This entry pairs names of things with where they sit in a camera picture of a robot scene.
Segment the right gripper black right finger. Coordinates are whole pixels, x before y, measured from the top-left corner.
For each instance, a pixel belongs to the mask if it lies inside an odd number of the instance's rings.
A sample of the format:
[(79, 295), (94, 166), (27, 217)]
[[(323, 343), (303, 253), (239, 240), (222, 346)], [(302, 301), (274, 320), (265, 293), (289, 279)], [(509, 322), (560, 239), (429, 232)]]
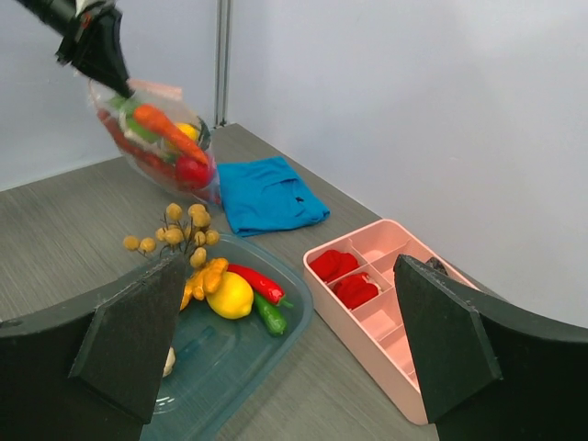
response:
[(442, 440), (584, 440), (587, 331), (407, 254), (395, 287), (428, 422)]

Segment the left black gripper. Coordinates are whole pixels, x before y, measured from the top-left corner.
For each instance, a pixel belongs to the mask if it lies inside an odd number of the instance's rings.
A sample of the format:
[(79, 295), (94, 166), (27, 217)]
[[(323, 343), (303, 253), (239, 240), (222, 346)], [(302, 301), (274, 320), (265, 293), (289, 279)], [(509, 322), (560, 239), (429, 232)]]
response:
[(130, 75), (120, 45), (121, 12), (100, 0), (17, 0), (62, 42), (58, 63), (71, 64), (79, 73), (129, 98)]

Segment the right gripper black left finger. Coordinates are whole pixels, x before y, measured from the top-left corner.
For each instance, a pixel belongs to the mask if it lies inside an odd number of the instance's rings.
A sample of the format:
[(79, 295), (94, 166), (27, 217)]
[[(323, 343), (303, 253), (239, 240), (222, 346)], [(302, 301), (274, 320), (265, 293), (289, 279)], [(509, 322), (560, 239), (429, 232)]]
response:
[(153, 416), (186, 277), (169, 255), (1, 324), (4, 440), (137, 440)]

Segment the orange toy carrot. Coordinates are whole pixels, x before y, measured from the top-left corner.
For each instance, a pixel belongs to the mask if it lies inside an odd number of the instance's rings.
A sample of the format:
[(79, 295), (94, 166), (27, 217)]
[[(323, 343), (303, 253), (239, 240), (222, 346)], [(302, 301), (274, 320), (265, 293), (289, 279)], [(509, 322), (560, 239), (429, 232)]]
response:
[(134, 119), (145, 129), (171, 142), (183, 155), (208, 165), (207, 155), (181, 131), (162, 110), (151, 104), (140, 104), (132, 112)]

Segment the clear zip top bag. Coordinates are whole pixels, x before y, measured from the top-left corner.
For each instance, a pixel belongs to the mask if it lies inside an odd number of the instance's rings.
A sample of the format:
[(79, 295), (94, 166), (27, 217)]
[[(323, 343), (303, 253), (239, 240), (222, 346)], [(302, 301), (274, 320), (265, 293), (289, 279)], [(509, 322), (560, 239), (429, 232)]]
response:
[(212, 135), (176, 86), (130, 80), (125, 98), (96, 81), (88, 92), (96, 114), (121, 153), (139, 173), (185, 198), (221, 204)]

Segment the red toy apple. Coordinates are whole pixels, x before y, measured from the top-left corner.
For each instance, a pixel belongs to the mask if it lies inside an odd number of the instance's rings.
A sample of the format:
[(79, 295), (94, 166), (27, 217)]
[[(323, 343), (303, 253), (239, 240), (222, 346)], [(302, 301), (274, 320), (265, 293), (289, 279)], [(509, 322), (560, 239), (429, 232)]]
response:
[(175, 162), (175, 180), (184, 188), (201, 189), (213, 180), (216, 170), (212, 164), (203, 164), (190, 157), (181, 156)]

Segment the yellow toy mango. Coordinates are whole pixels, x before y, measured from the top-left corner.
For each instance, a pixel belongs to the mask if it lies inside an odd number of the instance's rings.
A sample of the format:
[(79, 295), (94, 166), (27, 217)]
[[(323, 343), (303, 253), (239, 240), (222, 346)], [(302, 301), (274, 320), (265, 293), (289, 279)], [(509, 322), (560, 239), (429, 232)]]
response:
[(195, 126), (179, 122), (165, 135), (166, 145), (174, 151), (189, 153), (198, 147), (198, 135)]

